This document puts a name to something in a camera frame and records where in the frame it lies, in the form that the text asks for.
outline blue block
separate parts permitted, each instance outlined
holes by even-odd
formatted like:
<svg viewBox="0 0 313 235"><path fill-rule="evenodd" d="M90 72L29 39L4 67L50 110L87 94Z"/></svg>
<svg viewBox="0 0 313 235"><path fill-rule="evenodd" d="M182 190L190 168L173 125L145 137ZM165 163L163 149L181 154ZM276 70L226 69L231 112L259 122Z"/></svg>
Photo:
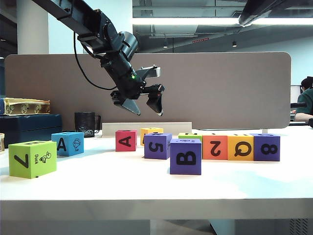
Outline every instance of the blue block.
<svg viewBox="0 0 313 235"><path fill-rule="evenodd" d="M144 136L145 157L151 159L168 159L170 157L171 133L150 133Z"/></svg>
<svg viewBox="0 0 313 235"><path fill-rule="evenodd" d="M201 175L201 140L172 139L170 152L170 174Z"/></svg>
<svg viewBox="0 0 313 235"><path fill-rule="evenodd" d="M57 142L58 156L73 156L84 152L83 132L62 132L51 135L51 140Z"/></svg>
<svg viewBox="0 0 313 235"><path fill-rule="evenodd" d="M280 160L280 136L273 134L251 134L254 136L255 161Z"/></svg>

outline lime green block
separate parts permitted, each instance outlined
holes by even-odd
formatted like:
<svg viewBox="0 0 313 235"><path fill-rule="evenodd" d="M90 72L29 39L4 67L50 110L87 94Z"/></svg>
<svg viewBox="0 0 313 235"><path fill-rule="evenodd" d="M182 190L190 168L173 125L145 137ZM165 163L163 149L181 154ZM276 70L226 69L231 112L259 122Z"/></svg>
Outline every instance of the lime green block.
<svg viewBox="0 0 313 235"><path fill-rule="evenodd" d="M199 139L202 142L202 135L197 133L179 133L179 139Z"/></svg>
<svg viewBox="0 0 313 235"><path fill-rule="evenodd" d="M9 144L10 176L32 179L57 170L57 142Z"/></svg>

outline black cable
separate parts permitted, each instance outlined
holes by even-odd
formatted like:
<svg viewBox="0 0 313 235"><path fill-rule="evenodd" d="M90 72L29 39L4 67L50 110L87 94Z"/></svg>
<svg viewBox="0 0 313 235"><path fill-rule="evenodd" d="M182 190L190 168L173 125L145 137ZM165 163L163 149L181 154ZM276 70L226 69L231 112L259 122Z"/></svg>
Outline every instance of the black cable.
<svg viewBox="0 0 313 235"><path fill-rule="evenodd" d="M99 89L103 89L103 90L106 90L106 91L114 90L114 89L116 88L116 86L113 87L113 88L104 88L104 87L100 87L100 86L94 84L93 82L91 82L91 81L87 78L87 76L86 76L86 74L85 74L83 68L81 67L81 65L80 65L80 63L79 63L78 57L77 57L76 38L75 38L75 36L76 36L76 35L75 35L75 32L74 32L74 54L75 54L75 59L76 59L77 65L78 65L80 71L82 72L83 76L85 77L85 79L86 79L90 84L92 84L93 86L95 86L95 87L97 87L97 88L99 88Z"/></svg>

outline mug handle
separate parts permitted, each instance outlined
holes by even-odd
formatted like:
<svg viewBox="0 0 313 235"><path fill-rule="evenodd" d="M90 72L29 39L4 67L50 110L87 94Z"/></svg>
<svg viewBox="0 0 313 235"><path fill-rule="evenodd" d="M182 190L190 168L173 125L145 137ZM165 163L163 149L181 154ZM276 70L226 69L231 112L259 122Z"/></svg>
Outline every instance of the mug handle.
<svg viewBox="0 0 313 235"><path fill-rule="evenodd" d="M94 128L95 129L95 133L99 133L100 131L100 125L101 125L101 116L100 115L95 115L94 118L98 117L98 120L96 122L96 127Z"/></svg>

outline ceiling light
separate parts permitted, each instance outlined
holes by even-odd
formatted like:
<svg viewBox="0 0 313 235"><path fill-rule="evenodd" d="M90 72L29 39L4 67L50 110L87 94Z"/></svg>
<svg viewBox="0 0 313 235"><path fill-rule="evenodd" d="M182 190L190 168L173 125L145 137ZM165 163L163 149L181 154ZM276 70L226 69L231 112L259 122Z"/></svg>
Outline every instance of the ceiling light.
<svg viewBox="0 0 313 235"><path fill-rule="evenodd" d="M135 25L220 25L240 26L238 18L133 18ZM260 18L252 24L262 25L313 25L313 18Z"/></svg>
<svg viewBox="0 0 313 235"><path fill-rule="evenodd" d="M238 18L133 18L136 25L233 25L239 26Z"/></svg>
<svg viewBox="0 0 313 235"><path fill-rule="evenodd" d="M313 25L313 18L260 18L252 24L262 25Z"/></svg>

